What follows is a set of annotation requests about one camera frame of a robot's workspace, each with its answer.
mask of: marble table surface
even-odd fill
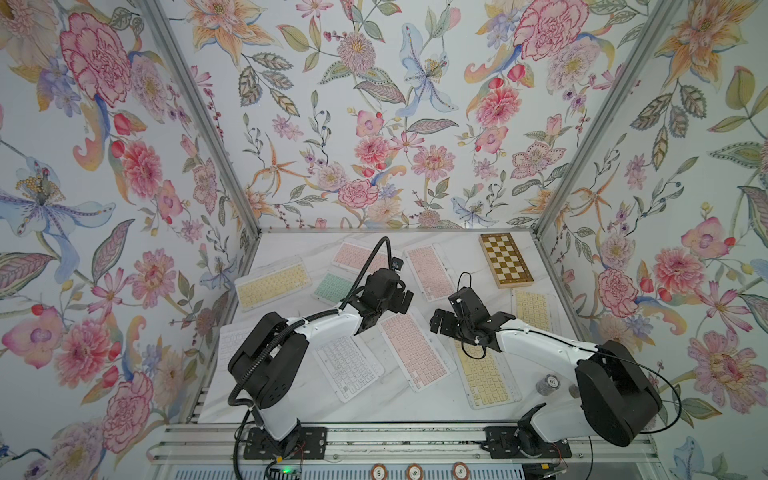
[[[312,277],[313,285],[246,313],[242,313],[238,308],[233,322],[260,319],[266,313],[273,311],[287,318],[308,316],[326,310],[328,306],[312,298],[311,293],[330,267],[331,259],[339,245],[344,239],[351,238],[357,243],[373,247],[383,234],[381,232],[266,233],[258,247],[251,272],[257,271],[259,266],[299,255]],[[510,312],[511,296],[515,289],[499,289],[496,286],[488,268],[488,262],[480,248],[479,234],[477,231],[386,233],[392,242],[392,248],[401,252],[410,247],[438,243],[448,257],[450,267],[457,275],[464,271],[472,273],[472,288],[481,297],[490,313],[499,310]],[[535,279],[535,283],[526,287],[526,290],[554,294],[554,286],[546,273],[531,235],[528,232],[511,234]],[[408,289],[414,292],[411,309],[417,309],[426,322],[432,317],[435,308],[452,311],[448,299],[432,303],[424,299],[407,262],[402,269],[401,277]],[[575,338],[562,306],[560,310],[561,335]],[[423,327],[429,335],[432,335],[429,333],[428,324]],[[334,394],[313,356],[307,353],[287,395],[287,398],[296,406],[302,422],[455,422],[517,419],[545,400],[536,392],[535,383],[551,371],[530,360],[513,355],[504,355],[504,357],[508,360],[521,391],[523,399],[520,402],[473,410],[469,407],[458,371],[421,392],[413,392],[379,329],[376,327],[368,329],[361,333],[360,337],[384,365],[386,369],[384,375],[358,396],[347,403],[342,403]],[[439,336],[439,339],[451,352],[454,348],[453,339],[445,336]],[[237,423],[242,419],[244,407],[229,407],[227,404],[227,397],[234,385],[234,379],[225,369],[216,372],[200,412],[199,423]],[[560,398],[569,398],[569,385],[569,382],[563,381],[561,388],[546,397],[546,400],[556,402]]]

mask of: keyboard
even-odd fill
[[[366,264],[366,260],[368,260],[371,252],[373,252],[372,247],[364,247],[363,245],[357,245],[345,240],[333,257],[333,260],[331,260],[331,264],[350,272],[359,273],[363,265]],[[392,256],[397,256],[394,250],[392,251]],[[389,268],[389,265],[387,265],[386,245],[382,245],[379,248],[379,252],[373,257],[373,261],[366,272],[373,273],[380,268]]]
[[[257,270],[235,280],[237,298],[244,312],[312,285],[312,279],[299,257],[287,263],[260,266]]]
[[[345,278],[338,273],[328,272],[320,280],[320,284],[315,288],[312,296],[323,303],[336,305],[346,298],[354,283],[355,280]]]
[[[436,245],[406,250],[406,257],[419,284],[419,289],[428,302],[442,300],[455,293],[456,284],[453,283],[445,264],[440,260]]]
[[[538,329],[553,332],[553,326],[559,330],[557,297],[541,293],[518,290],[512,297],[512,313],[520,320]]]
[[[415,392],[421,392],[434,385],[455,370],[445,347],[430,334],[429,341],[424,330],[414,319],[416,311],[397,313],[379,321],[379,330],[397,359],[398,365]]]
[[[315,349],[313,355],[336,396],[344,403],[384,373],[384,367],[365,343],[358,343],[350,336],[326,343]]]
[[[503,354],[488,349],[484,359],[471,359],[462,351],[461,342],[454,340],[454,344],[455,358],[461,365],[459,372],[470,407],[485,409],[522,400]],[[464,348],[475,358],[482,356],[481,346],[465,343]]]

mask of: wooden chessboard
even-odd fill
[[[493,280],[498,288],[515,288],[533,285],[533,276],[523,256],[509,233],[487,233],[480,236]]]

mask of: pink flower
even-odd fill
[[[198,165],[192,170],[194,176],[195,188],[192,198],[198,203],[205,205],[205,211],[210,215],[216,210],[216,192],[217,177],[214,161],[210,158],[205,161],[205,165]]]
[[[48,478],[82,480],[90,478],[101,461],[104,436],[101,423],[77,422],[66,426],[53,440]]]
[[[356,74],[364,74],[376,63],[373,43],[362,33],[350,33],[339,41],[336,49],[341,62]]]
[[[718,298],[717,289],[719,286],[720,285],[717,282],[710,282],[710,295],[706,295],[701,290],[696,289],[696,294],[699,296],[699,299],[712,307],[707,310],[707,316],[712,318],[715,316],[715,313],[720,313],[720,318],[723,319],[725,326],[727,326],[731,332],[736,333],[736,330],[733,328],[734,325],[745,332],[749,332],[752,329],[752,326],[736,315],[746,315],[750,313],[750,309],[745,306],[727,306],[728,303],[733,302],[733,300],[739,296],[739,293],[736,290],[728,290],[722,297]]]
[[[125,280],[123,280],[123,272],[123,269],[118,268],[114,275],[114,281],[112,280],[112,274],[106,272],[104,274],[104,286],[107,288],[103,289],[99,285],[91,288],[91,293],[99,298],[103,298],[103,300],[88,305],[88,313],[93,313],[103,308],[104,312],[101,314],[101,318],[105,318],[112,312],[113,305],[121,305],[123,303],[123,299],[118,298],[118,293],[120,293],[120,290],[123,289],[126,283],[131,281],[130,276],[125,277]]]
[[[491,90],[481,101],[476,114],[483,127],[503,125],[520,111],[520,93],[512,87]]]
[[[751,348],[737,351],[739,337],[731,330],[725,336],[717,332],[704,334],[704,343],[690,339],[688,356],[697,361],[694,389],[704,394],[712,394],[712,400],[725,405],[728,392],[730,408],[738,413],[749,413],[750,408],[759,403],[766,406],[766,391],[760,383],[768,381],[768,370],[764,366],[752,365],[757,358]]]
[[[704,265],[683,247],[661,249],[656,262],[656,279],[672,293],[693,292],[704,281]]]
[[[111,346],[109,330],[103,323],[85,319],[74,324],[61,342],[64,352],[56,356],[59,385],[73,389],[81,380],[88,383],[96,378]]]
[[[417,175],[424,174],[425,177],[436,182],[447,177],[446,172],[453,170],[454,158],[456,156],[448,152],[445,147],[437,148],[437,145],[432,145],[429,151],[424,149],[414,156],[411,169]]]
[[[555,55],[581,33],[588,16],[582,0],[534,0],[523,12],[512,46],[523,46],[521,58]]]
[[[507,137],[508,131],[507,127],[490,127],[478,137],[475,146],[481,147],[490,154],[495,154],[502,146],[502,141]]]
[[[600,45],[589,37],[571,43],[549,63],[547,89],[557,91],[580,81],[592,68],[600,52]]]
[[[296,10],[300,12],[306,12],[301,15],[301,18],[310,16],[312,13],[317,18],[320,18],[320,10],[327,10],[333,7],[333,3],[323,2],[323,0],[301,0],[305,5],[296,4]]]
[[[369,111],[359,111],[357,113],[357,136],[377,135],[384,125],[384,119],[379,118]]]
[[[152,252],[144,252],[144,262],[136,261],[134,268],[139,273],[131,275],[133,291],[136,300],[144,298],[144,308],[157,306],[157,298],[166,296],[176,291],[174,280],[176,270],[174,259],[165,254],[165,249],[160,248]]]
[[[197,156],[197,147],[195,147],[194,142],[187,135],[181,135],[181,147],[190,157]]]
[[[170,180],[164,181],[163,186],[157,189],[157,209],[160,211],[160,216],[166,221],[184,211],[181,200],[176,195],[176,188]]]
[[[560,114],[547,118],[547,135],[557,137],[563,129],[563,116]]]
[[[355,147],[355,156],[364,164],[379,164],[389,156],[389,142],[378,136],[363,138]]]
[[[339,189],[339,201],[350,208],[363,208],[379,198],[379,188],[370,180],[357,179]]]
[[[107,450],[120,453],[139,436],[149,418],[152,393],[152,380],[143,372],[136,372],[130,382],[118,383],[101,423]]]
[[[498,177],[498,169],[493,167],[491,162],[485,158],[475,164],[475,176],[480,177],[483,180],[487,180],[491,177]]]
[[[131,64],[112,27],[90,13],[69,15],[69,30],[59,35],[61,54],[80,89],[97,94],[110,107],[125,101],[131,89]]]
[[[143,141],[132,141],[123,153],[123,176],[136,195],[149,198],[155,195],[163,180],[160,157]]]
[[[514,178],[533,177],[552,164],[557,163],[565,155],[564,148],[550,148],[544,142],[535,141],[525,152],[512,155],[515,169]]]
[[[197,220],[182,220],[181,234],[189,243],[195,243],[203,236],[203,224]]]
[[[615,316],[627,318],[637,312],[634,299],[638,291],[632,279],[621,271],[609,268],[598,277],[598,291],[603,305]]]
[[[603,263],[610,268],[625,271],[634,253],[634,240],[614,233],[600,245]]]
[[[194,78],[195,83],[197,83],[198,87],[213,87],[214,86],[214,84],[205,83],[206,81],[208,81],[210,79],[210,73],[205,71],[205,72],[203,72],[203,73],[201,73],[199,75],[197,74],[197,65],[192,65],[190,67],[190,72],[192,73],[192,77]]]
[[[402,132],[400,134],[400,139],[397,137],[392,137],[392,141],[395,142],[395,147],[393,147],[393,150],[400,150],[402,148],[402,151],[408,153],[408,147],[415,147],[416,145],[423,144],[425,138],[419,138],[416,139],[416,134],[410,134],[408,135],[407,132]]]
[[[709,217],[680,238],[684,246],[702,258],[721,257],[728,253],[725,230],[717,217]]]
[[[40,369],[51,361],[61,342],[64,324],[54,307],[43,310],[38,318],[22,320],[2,336],[2,344],[24,363]]]

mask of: blue flower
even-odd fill
[[[19,168],[16,188],[23,198],[0,189],[0,218],[5,218],[14,235],[25,237],[30,232],[51,235],[61,249],[61,262],[54,279],[64,283],[80,264],[80,256],[69,241],[69,234],[76,226],[95,228],[107,223],[112,217],[114,204],[102,205],[85,202],[76,207],[66,207],[57,202],[65,200],[59,190],[60,182],[50,165],[27,157],[29,170]]]
[[[216,257],[216,264],[214,266],[214,272],[216,273],[203,273],[200,277],[200,285],[207,286],[211,290],[221,288],[222,286],[225,286],[229,290],[233,290],[235,284],[232,277],[235,275],[236,269],[237,258],[232,260],[232,263],[225,268],[223,259],[221,257]]]
[[[475,223],[480,223],[483,227],[490,227],[498,222],[498,220],[482,215],[482,202],[470,205],[469,207],[467,207],[467,200],[460,197],[453,197],[451,202],[453,202],[453,211],[459,215],[459,219],[469,223],[470,227],[473,227]]]
[[[424,41],[419,30],[410,23],[403,25],[400,61],[402,66],[408,69],[405,80],[413,87],[414,96],[408,106],[395,112],[398,117],[414,115],[423,98],[428,98],[437,111],[458,110],[458,107],[451,103],[448,95],[435,88],[435,83],[440,82],[441,76],[448,70],[448,54],[443,52],[439,58],[434,56],[428,58],[422,67],[419,56],[422,54],[423,46]]]

